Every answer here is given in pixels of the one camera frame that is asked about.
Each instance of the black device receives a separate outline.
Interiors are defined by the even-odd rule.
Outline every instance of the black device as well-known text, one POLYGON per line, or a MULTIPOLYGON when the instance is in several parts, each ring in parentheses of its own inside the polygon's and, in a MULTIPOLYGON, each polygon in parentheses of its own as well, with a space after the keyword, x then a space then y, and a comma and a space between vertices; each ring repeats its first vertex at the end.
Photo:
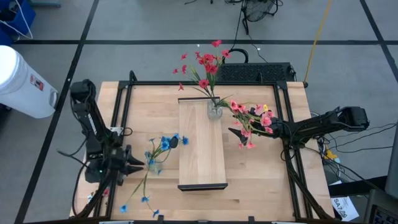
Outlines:
POLYGON ((123 184, 123 178, 143 169, 144 163, 131 155, 131 146, 122 148, 124 131, 108 129, 95 102, 96 88, 89 80, 73 83, 70 87, 70 100, 73 115, 83 128, 86 136, 85 171, 87 182, 99 182, 99 188, 86 207, 76 217, 87 217, 108 185, 117 180, 123 184))

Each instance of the glass vase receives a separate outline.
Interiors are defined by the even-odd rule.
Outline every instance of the glass vase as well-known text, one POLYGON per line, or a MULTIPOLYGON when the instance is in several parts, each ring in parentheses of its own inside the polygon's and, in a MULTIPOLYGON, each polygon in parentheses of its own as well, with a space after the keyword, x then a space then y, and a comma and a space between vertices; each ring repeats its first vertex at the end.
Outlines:
POLYGON ((211 120, 220 119, 223 116, 223 108, 221 106, 215 106, 213 100, 207 102, 207 117, 211 120))

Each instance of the electrical wire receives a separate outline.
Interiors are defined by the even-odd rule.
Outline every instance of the electrical wire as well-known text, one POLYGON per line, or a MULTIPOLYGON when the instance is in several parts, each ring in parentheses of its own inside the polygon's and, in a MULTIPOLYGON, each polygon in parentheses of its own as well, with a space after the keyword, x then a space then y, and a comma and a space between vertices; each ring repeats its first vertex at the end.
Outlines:
POLYGON ((327 7, 326 7, 326 11, 325 11, 325 13, 323 14, 323 19, 322 19, 322 21, 321 21, 321 25, 319 26, 317 35, 315 36, 315 40, 314 40, 313 45, 312 45, 312 48, 311 48, 311 54, 310 54, 310 58, 309 58, 308 64, 307 64, 307 71, 305 72, 304 83, 307 83, 307 81, 308 81, 308 73, 309 73, 309 71, 310 71, 310 69, 311 69, 311 61, 312 61, 313 52, 314 52, 314 50, 315 50, 315 46, 317 45, 317 41, 318 41, 319 36, 320 36, 320 34, 321 34, 323 24, 325 23, 326 18, 328 17, 330 5, 331 5, 331 0, 328 1, 328 5, 327 5, 327 7))

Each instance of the wooden platform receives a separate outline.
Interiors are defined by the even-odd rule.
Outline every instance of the wooden platform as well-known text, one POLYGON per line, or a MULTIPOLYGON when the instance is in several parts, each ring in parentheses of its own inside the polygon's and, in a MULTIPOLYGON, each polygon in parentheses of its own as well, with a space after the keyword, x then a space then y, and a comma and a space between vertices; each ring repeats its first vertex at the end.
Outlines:
POLYGON ((180 135, 189 137, 189 145, 180 150, 178 189, 222 190, 225 177, 221 119, 207 117, 210 99, 178 99, 180 135))
MULTIPOLYGON (((110 125, 117 92, 117 82, 104 82, 99 92, 98 107, 106 125, 110 125)), ((307 98, 302 83, 288 83, 289 95, 295 121, 310 117, 307 98)), ((144 160, 144 152, 150 147, 150 138, 173 135, 179 131, 178 98, 199 97, 202 93, 178 86, 135 86, 132 90, 127 127, 133 134, 124 138, 125 144, 132 145, 133 156, 144 160)), ((284 97, 280 91, 281 102, 284 97)), ((274 92, 268 86, 217 86, 216 95, 237 102, 253 101, 267 103, 270 110, 276 111, 274 92)), ((293 220, 293 208, 285 162, 279 157, 282 150, 280 139, 253 136, 254 149, 239 150, 232 127, 234 118, 224 110, 221 119, 226 179, 224 190, 182 192, 179 183, 179 154, 182 146, 173 149, 164 163, 160 175, 151 174, 147 183, 147 194, 152 208, 159 209, 165 220, 248 220, 255 216, 256 221, 293 220)), ((315 141, 308 147, 316 148, 315 141)), ((329 215, 333 215, 325 173, 317 153, 302 149, 302 160, 309 191, 329 215)), ((143 178, 144 172, 130 175, 122 187, 117 187, 112 219, 152 220, 152 212, 141 203, 141 192, 130 200, 127 213, 120 213, 119 207, 126 202, 135 186, 143 178)), ((87 203, 87 196, 98 185, 89 184, 81 177, 76 196, 76 209, 80 211, 87 203)), ((298 190, 300 210, 304 217, 302 194, 298 190)))

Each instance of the white cable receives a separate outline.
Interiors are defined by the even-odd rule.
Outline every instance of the white cable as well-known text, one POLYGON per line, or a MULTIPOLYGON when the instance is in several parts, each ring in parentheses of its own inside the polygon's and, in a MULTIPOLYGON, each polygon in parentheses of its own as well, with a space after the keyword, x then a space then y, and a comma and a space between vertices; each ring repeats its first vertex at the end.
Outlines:
POLYGON ((27 30, 29 31, 30 37, 28 37, 28 36, 24 35, 23 33, 19 32, 19 30, 17 30, 17 29, 15 29, 15 28, 13 28, 12 26, 10 26, 7 22, 4 22, 4 21, 0 21, 0 22, 2 22, 4 25, 10 27, 10 28, 13 29, 15 32, 17 32, 17 34, 18 34, 18 39, 17 39, 17 41, 20 39, 21 36, 24 36, 24 37, 26 37, 26 38, 32 40, 32 39, 33 39, 33 34, 32 34, 32 32, 30 31, 29 26, 27 25, 27 22, 26 22, 26 19, 25 19, 25 16, 24 16, 24 12, 22 11, 22 7, 21 7, 21 5, 19 4, 18 0, 15 0, 15 2, 17 3, 17 5, 18 5, 18 7, 19 7, 19 10, 21 11, 22 18, 24 19, 24 22, 25 22, 25 25, 26 25, 26 27, 27 27, 27 30))

